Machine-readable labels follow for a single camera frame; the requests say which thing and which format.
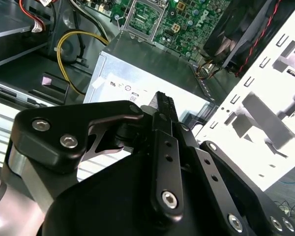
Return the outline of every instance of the silver bolt head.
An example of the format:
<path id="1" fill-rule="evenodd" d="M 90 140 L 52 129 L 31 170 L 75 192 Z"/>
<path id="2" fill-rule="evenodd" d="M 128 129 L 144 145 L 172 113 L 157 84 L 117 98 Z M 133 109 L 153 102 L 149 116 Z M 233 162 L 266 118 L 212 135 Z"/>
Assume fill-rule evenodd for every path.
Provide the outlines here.
<path id="1" fill-rule="evenodd" d="M 78 145 L 78 140 L 70 134 L 65 134 L 60 138 L 60 143 L 65 148 L 75 148 Z"/>
<path id="2" fill-rule="evenodd" d="M 185 125 L 183 123 L 181 123 L 180 125 L 181 125 L 181 127 L 183 128 L 184 131 L 189 131 L 189 128 L 188 128 L 187 125 Z"/>
<path id="3" fill-rule="evenodd" d="M 278 230 L 283 231 L 282 225 L 280 222 L 278 222 L 273 216 L 270 217 L 272 225 Z"/>
<path id="4" fill-rule="evenodd" d="M 47 131 L 50 129 L 50 124 L 48 121 L 43 120 L 43 119 L 36 119 L 31 123 L 32 127 L 37 130 L 37 131 Z"/>
<path id="5" fill-rule="evenodd" d="M 170 209 L 175 209 L 177 207 L 177 198 L 169 191 L 164 191 L 162 193 L 162 200 Z"/>
<path id="6" fill-rule="evenodd" d="M 210 148 L 212 148 L 214 151 L 217 150 L 217 147 L 214 144 L 209 144 Z"/>
<path id="7" fill-rule="evenodd" d="M 293 225 L 285 218 L 282 218 L 283 223 L 285 224 L 286 228 L 288 228 L 290 231 L 294 232 L 294 227 Z"/>
<path id="8" fill-rule="evenodd" d="M 236 230 L 238 233 L 242 233 L 243 232 L 243 227 L 242 227 L 241 222 L 233 214 L 229 214 L 228 215 L 228 222 L 234 228 L 234 230 Z"/>

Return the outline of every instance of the motherboard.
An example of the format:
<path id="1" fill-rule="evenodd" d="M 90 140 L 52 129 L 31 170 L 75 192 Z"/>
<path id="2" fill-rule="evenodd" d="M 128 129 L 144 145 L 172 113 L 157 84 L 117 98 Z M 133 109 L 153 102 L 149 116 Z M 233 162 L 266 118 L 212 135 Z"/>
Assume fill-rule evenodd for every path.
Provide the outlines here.
<path id="1" fill-rule="evenodd" d="M 129 11 L 131 0 L 84 0 L 84 5 L 101 14 L 117 20 Z"/>
<path id="2" fill-rule="evenodd" d="M 154 42 L 198 62 L 201 50 L 231 0 L 181 0 L 169 4 Z"/>
<path id="3" fill-rule="evenodd" d="M 119 24 L 126 22 L 124 30 L 198 64 L 202 59 L 205 42 L 230 2 L 231 0 L 85 0 L 84 3 L 110 17 L 112 21 L 123 19 Z"/>

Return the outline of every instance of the robotic arm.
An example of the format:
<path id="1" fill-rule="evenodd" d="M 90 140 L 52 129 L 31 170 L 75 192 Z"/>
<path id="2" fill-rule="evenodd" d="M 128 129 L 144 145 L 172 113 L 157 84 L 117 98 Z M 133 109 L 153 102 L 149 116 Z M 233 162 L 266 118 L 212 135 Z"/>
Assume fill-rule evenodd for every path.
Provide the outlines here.
<path id="1" fill-rule="evenodd" d="M 158 92 L 129 101 L 25 110 L 5 168 L 46 213 L 44 236 L 295 236 L 295 224 L 213 142 L 200 146 Z M 132 154 L 78 183 L 79 163 Z"/>

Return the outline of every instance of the yellow cable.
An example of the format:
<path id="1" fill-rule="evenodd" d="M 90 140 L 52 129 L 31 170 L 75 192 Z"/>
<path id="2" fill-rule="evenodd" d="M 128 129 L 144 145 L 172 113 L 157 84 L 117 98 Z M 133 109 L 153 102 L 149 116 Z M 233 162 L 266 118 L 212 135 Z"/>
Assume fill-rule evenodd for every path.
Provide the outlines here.
<path id="1" fill-rule="evenodd" d="M 59 68 L 60 68 L 60 71 L 61 71 L 61 73 L 62 73 L 64 79 L 67 80 L 67 81 L 69 82 L 69 84 L 70 84 L 70 86 L 73 88 L 73 90 L 76 91 L 78 94 L 84 95 L 83 93 L 81 93 L 80 91 L 78 91 L 78 90 L 75 88 L 75 86 L 72 84 L 72 82 L 70 81 L 70 79 L 69 79 L 69 77 L 68 77 L 68 75 L 67 75 L 67 73 L 66 73 L 66 71 L 65 71 L 65 69 L 64 69 L 64 66 L 63 66 L 63 64 L 62 64 L 62 61 L 61 61 L 61 46 L 63 45 L 64 41 L 65 41 L 68 37 L 70 37 L 70 36 L 72 36 L 72 35 L 74 35 L 74 34 L 79 34 L 79 33 L 80 33 L 80 34 L 85 34 L 85 35 L 92 36 L 92 37 L 98 39 L 99 41 L 101 41 L 102 43 L 104 43 L 105 45 L 108 45 L 109 42 L 108 42 L 107 40 L 105 40 L 103 37 L 101 37 L 101 36 L 99 36 L 99 35 L 97 35 L 97 34 L 95 34 L 95 33 L 84 32 L 84 31 L 71 31 L 71 32 L 68 32 L 68 33 L 64 34 L 64 35 L 61 37 L 61 39 L 59 40 L 59 42 L 58 42 L 58 45 L 57 45 L 57 62 L 58 62 L 58 66 L 59 66 Z"/>

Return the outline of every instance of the white label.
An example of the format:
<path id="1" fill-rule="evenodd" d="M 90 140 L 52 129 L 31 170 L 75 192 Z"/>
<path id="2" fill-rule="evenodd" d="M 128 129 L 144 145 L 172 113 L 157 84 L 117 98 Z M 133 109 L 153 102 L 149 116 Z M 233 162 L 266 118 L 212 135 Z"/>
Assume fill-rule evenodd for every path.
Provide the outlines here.
<path id="1" fill-rule="evenodd" d="M 92 86 L 95 88 L 95 89 L 98 89 L 103 83 L 105 83 L 106 80 L 102 77 L 98 77 L 94 83 L 92 84 Z"/>
<path id="2" fill-rule="evenodd" d="M 39 0 L 43 6 L 47 6 L 52 0 Z"/>
<path id="3" fill-rule="evenodd" d="M 96 83 L 94 86 L 98 88 L 104 84 L 103 90 L 100 92 L 99 101 L 119 101 L 129 100 L 137 104 L 137 106 L 148 105 L 154 96 L 148 91 L 139 88 L 138 85 L 127 80 L 121 79 L 115 75 L 109 75 L 105 83 Z"/>
<path id="4" fill-rule="evenodd" d="M 41 27 L 40 23 L 35 20 L 34 28 L 31 30 L 32 33 L 39 33 L 42 32 L 43 28 Z"/>

